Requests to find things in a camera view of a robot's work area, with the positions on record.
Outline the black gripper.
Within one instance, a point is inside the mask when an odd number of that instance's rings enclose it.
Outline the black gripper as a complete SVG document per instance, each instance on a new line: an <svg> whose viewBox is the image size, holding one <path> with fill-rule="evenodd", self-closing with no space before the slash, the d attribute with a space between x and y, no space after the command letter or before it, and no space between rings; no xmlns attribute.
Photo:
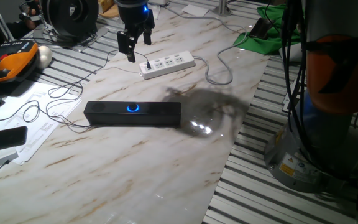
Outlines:
<svg viewBox="0 0 358 224"><path fill-rule="evenodd" d="M134 39L131 35L144 36L144 44L151 45L152 29L155 27L153 12L148 0L114 0L119 17L124 23L124 31L117 32L120 53L125 54L129 62L135 62Z"/></svg>

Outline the operator hand with dark sleeve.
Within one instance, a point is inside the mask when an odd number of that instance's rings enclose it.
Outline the operator hand with dark sleeve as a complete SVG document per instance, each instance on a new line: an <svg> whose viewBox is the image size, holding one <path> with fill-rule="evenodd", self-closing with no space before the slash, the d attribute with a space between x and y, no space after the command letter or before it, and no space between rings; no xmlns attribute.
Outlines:
<svg viewBox="0 0 358 224"><path fill-rule="evenodd" d="M32 17L41 14L39 0L25 0L24 2L21 2L19 9L21 11L19 19L24 21L25 25L30 30L35 29L39 24L39 20L33 21Z"/></svg>

